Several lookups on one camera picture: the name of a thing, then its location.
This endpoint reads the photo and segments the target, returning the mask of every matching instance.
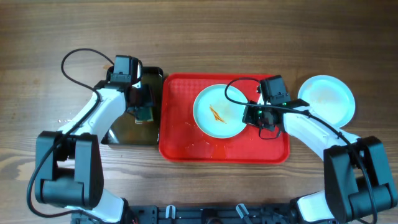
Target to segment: orange food scrap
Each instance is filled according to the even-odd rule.
[[[222,123],[226,124],[226,122],[219,116],[217,111],[215,111],[211,105],[210,105],[210,110],[211,110],[211,112],[213,112],[213,115],[214,115],[214,118],[216,119],[216,121],[221,121]]]

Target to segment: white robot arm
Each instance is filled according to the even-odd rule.
[[[141,76],[141,67],[141,62],[136,58],[116,57],[114,71],[110,74],[109,80],[101,81],[96,86],[101,97],[99,105],[80,127],[68,136],[68,139],[60,145],[59,150],[51,153],[42,169],[39,169],[35,178],[35,196],[38,202],[81,210],[100,222],[137,224],[127,201],[103,188],[99,143],[114,121],[132,105],[136,92],[131,91],[131,87],[133,84],[136,87],[141,86],[137,78]],[[283,90],[276,90],[278,94],[276,97],[272,94],[274,90],[269,84],[273,81],[280,83],[281,77],[272,78],[271,81],[260,81],[263,101],[261,102],[260,99],[259,104],[264,105],[264,100],[271,102],[271,105],[280,105],[280,102],[290,101],[290,97],[280,97],[281,92],[282,95],[288,96]],[[37,164],[42,160],[48,148],[52,147],[63,134],[69,132],[96,102],[97,95],[93,94],[91,100],[71,122],[62,126],[57,132],[44,131],[40,134],[36,146]],[[258,108],[251,107],[247,103],[244,105],[252,109]],[[301,105],[291,108],[307,113],[267,109],[266,113],[275,119],[268,116],[265,121],[262,121],[264,125],[261,128],[278,126],[280,130],[306,144],[324,160],[325,165],[325,190],[292,200],[290,204],[295,213],[292,212],[289,215],[291,223],[317,223],[331,219],[349,222],[366,215],[374,215],[373,208],[380,212],[397,205],[394,181],[384,148],[378,139],[360,139],[354,134],[334,127],[327,121],[320,122],[322,118],[306,102],[301,102]],[[347,141],[343,141],[341,136],[344,136],[352,145],[347,146]],[[371,177],[372,195],[375,195],[376,200],[369,199],[362,179],[355,180],[353,165],[357,164],[350,153],[352,148],[361,153],[366,163],[366,169]],[[74,170],[54,165],[54,162],[64,161],[67,158],[75,159]]]

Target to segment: wooden table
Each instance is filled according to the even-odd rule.
[[[60,71],[62,57],[80,47],[111,58],[130,54],[166,73],[281,74],[293,96],[309,77],[333,75],[356,99],[344,129],[383,141],[398,185],[397,3],[0,2],[0,223],[70,219],[36,217],[25,191],[37,135],[57,130],[90,99]],[[80,53],[68,59],[67,72],[93,86],[104,65]],[[132,205],[288,202],[323,189],[322,161],[294,138],[279,166],[173,163],[155,147],[101,146],[101,157],[106,188]],[[380,223],[397,220],[396,208],[379,215]]]

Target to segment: red tray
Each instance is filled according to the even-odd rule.
[[[289,135],[263,140],[258,128],[247,125],[238,135],[217,139],[206,135],[193,119],[193,102],[206,87],[228,84],[239,77],[257,79],[272,75],[232,75],[174,73],[163,85],[162,117],[160,119],[159,151],[166,159],[178,162],[230,162],[247,164],[280,164],[289,156]],[[243,80],[234,83],[248,100],[257,101],[257,83]],[[276,136],[277,131],[263,130],[264,138]]]

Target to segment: white paper plate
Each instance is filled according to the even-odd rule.
[[[230,138],[239,134],[246,124],[242,122],[244,106],[232,103],[225,98],[226,85],[212,85],[202,90],[193,104],[193,118],[198,127],[214,138]],[[228,96],[236,101],[247,103],[248,100],[237,88],[230,86]],[[215,119],[210,106],[225,121]]]
[[[337,127],[343,127],[354,116],[353,93],[339,79],[329,75],[317,75],[304,82],[298,91],[303,99],[323,119]]]

